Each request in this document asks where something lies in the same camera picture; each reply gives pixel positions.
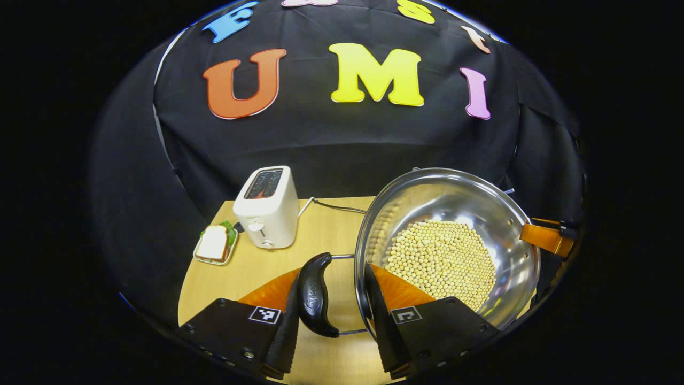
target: wooden table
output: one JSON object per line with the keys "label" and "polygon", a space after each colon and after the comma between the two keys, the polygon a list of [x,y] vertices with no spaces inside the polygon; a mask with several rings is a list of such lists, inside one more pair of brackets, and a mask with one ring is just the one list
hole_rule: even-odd
{"label": "wooden table", "polygon": [[[320,199],[321,202],[366,210],[374,197]],[[302,207],[308,199],[300,200]],[[236,223],[233,201],[226,201],[212,225],[228,220]],[[246,234],[240,234],[231,260],[215,266],[193,259],[185,275],[178,306],[179,325],[184,324],[212,301],[223,297],[238,300],[273,278],[302,267],[317,254],[354,253],[363,215],[333,210],[313,202],[300,217],[297,237],[286,249],[260,249]],[[353,259],[335,260],[327,267],[328,319],[340,330],[365,326],[356,303]],[[380,353],[368,333],[326,338],[314,334],[300,321],[297,347],[285,384],[388,384],[393,381],[382,370]]]}

